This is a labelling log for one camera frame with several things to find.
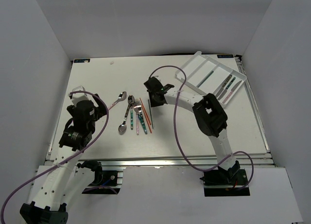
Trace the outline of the green chopstick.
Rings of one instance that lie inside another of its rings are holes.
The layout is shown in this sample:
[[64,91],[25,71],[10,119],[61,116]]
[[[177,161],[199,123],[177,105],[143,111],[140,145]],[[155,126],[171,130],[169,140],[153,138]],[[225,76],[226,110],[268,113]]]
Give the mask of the green chopstick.
[[212,70],[207,76],[204,77],[203,80],[201,80],[196,87],[200,87],[212,74],[214,71]]
[[151,126],[152,126],[152,129],[154,129],[154,123],[153,123],[153,117],[152,117],[152,110],[151,110],[151,102],[150,102],[149,99],[147,100],[147,102],[148,102],[148,107],[149,107]]

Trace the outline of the green marbled handle knife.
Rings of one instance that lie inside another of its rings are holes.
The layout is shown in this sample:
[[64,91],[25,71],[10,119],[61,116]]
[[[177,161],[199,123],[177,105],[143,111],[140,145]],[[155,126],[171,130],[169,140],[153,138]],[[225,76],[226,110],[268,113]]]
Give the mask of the green marbled handle knife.
[[231,81],[228,83],[228,85],[225,87],[225,89],[223,90],[223,92],[220,94],[220,96],[218,97],[218,100],[221,100],[223,98],[223,96],[226,94],[227,90],[229,89],[229,87],[232,85],[232,83],[236,80],[236,77],[232,78]]

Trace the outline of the brown marbled handle knife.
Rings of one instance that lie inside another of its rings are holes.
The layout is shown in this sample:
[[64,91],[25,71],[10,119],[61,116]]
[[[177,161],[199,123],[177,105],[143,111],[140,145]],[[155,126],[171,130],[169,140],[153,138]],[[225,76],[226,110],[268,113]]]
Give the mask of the brown marbled handle knife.
[[216,98],[220,96],[220,94],[222,93],[222,91],[224,90],[226,84],[230,81],[230,79],[232,78],[232,75],[229,75],[223,82],[222,86],[220,87],[220,89],[218,90],[218,92],[216,93]]

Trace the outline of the pink handled knife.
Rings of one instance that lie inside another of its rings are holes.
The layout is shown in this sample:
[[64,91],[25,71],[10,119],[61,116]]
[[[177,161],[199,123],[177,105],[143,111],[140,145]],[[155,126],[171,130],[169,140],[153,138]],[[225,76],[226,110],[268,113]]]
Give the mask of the pink handled knife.
[[226,98],[222,101],[222,104],[225,104],[228,99],[231,97],[231,95],[234,93],[234,91],[239,87],[242,81],[237,82],[231,89],[230,93],[226,96]]

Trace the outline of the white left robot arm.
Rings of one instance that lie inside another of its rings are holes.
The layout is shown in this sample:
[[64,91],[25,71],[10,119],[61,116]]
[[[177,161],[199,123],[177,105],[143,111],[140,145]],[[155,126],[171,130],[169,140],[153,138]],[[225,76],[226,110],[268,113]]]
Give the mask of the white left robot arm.
[[103,173],[95,161],[81,164],[76,179],[70,176],[83,152],[95,140],[95,123],[108,116],[108,108],[98,94],[78,86],[69,93],[72,105],[67,107],[71,119],[66,123],[59,141],[56,158],[50,169],[46,170],[46,180],[33,200],[24,203],[20,214],[28,224],[65,224],[68,210],[76,195],[82,193],[87,184],[99,184]]

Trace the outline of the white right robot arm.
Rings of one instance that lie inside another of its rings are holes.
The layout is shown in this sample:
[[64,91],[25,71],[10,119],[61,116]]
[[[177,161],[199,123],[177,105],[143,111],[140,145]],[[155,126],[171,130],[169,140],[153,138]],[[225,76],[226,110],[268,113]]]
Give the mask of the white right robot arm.
[[[173,129],[174,136],[184,160],[197,171],[219,173],[219,178],[224,184],[232,184],[237,179],[240,164],[235,158],[227,136],[228,116],[214,94],[205,96],[195,95],[177,89],[174,85],[162,83],[156,77],[149,77],[144,83],[149,94],[151,107],[174,105]],[[194,166],[184,154],[177,135],[176,114],[181,107],[194,114],[200,131],[208,136],[217,157],[216,166],[210,169],[200,169]]]

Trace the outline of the white divided utensil tray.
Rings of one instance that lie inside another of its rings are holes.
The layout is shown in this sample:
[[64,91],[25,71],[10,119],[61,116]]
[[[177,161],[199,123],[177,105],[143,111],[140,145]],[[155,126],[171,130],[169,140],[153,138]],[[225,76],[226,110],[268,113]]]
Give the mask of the white divided utensil tray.
[[[225,107],[230,102],[230,100],[237,93],[238,89],[247,79],[246,75],[238,71],[235,57],[222,59],[217,58],[217,54],[207,55],[202,54],[201,51],[197,51],[185,64],[181,66],[181,69],[183,71],[178,70],[175,73],[175,78],[183,82],[185,80],[184,77],[186,77],[186,85],[203,96],[209,93],[216,95],[224,80],[229,75],[232,75],[232,78],[236,77],[236,80],[229,87],[223,98],[218,100],[222,107]],[[200,87],[196,87],[198,83],[212,70],[214,73]],[[225,104],[222,104],[222,101],[230,93],[232,87],[239,81],[242,81],[239,87],[234,91],[228,101]]]

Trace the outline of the blue label sticker left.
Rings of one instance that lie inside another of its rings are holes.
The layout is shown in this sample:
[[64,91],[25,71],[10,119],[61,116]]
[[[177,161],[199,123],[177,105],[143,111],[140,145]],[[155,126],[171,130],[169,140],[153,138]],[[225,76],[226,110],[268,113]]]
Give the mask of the blue label sticker left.
[[90,59],[89,58],[83,58],[83,59],[74,59],[74,63],[89,63]]

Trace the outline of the blue label sticker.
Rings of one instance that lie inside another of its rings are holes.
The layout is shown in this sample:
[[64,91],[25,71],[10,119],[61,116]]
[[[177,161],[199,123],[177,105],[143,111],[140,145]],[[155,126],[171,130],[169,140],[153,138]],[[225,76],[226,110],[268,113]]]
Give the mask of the blue label sticker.
[[217,58],[222,58],[222,59],[225,59],[225,58],[234,58],[234,55],[232,55],[232,54],[218,54],[218,55],[217,55]]
[[74,59],[74,63],[89,63],[90,59],[89,58],[83,58],[83,59]]

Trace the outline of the blue label sticker right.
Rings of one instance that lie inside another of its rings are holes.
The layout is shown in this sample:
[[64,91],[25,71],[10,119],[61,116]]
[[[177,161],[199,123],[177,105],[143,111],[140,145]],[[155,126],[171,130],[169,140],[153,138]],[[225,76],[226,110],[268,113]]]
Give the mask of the blue label sticker right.
[[222,59],[225,59],[225,58],[234,58],[234,55],[232,55],[232,54],[218,54],[218,55],[217,55],[217,58],[222,58]]

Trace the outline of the pink handled fork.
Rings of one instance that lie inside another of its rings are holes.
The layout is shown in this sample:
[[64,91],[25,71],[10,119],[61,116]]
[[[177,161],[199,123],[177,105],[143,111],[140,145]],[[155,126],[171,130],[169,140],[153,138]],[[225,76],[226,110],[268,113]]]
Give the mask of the pink handled fork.
[[139,112],[138,112],[138,102],[134,99],[134,111],[136,113],[136,134],[139,135]]

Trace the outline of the pink handled spoon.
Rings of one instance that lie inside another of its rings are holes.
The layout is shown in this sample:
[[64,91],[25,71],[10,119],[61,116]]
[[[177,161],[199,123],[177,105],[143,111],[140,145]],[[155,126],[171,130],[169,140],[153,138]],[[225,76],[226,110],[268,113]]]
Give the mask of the pink handled spoon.
[[119,94],[118,98],[116,101],[114,101],[110,107],[108,108],[108,110],[112,109],[116,104],[118,104],[119,102],[122,102],[126,99],[127,97],[127,92],[126,91],[123,91]]

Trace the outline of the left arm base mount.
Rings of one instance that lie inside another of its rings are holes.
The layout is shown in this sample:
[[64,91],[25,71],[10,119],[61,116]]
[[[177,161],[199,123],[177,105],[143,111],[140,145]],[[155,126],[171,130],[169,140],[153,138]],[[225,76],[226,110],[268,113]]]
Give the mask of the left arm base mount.
[[120,192],[118,171],[104,170],[101,162],[87,160],[77,164],[78,169],[88,168],[94,175],[93,181],[83,190],[82,194],[115,194]]

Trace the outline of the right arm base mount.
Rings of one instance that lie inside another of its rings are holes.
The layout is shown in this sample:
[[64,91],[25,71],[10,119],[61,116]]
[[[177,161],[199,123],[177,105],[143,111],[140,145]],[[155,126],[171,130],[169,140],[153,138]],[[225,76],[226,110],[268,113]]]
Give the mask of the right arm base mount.
[[237,160],[228,171],[218,167],[203,172],[200,180],[203,182],[205,197],[250,196],[246,171],[240,168]]

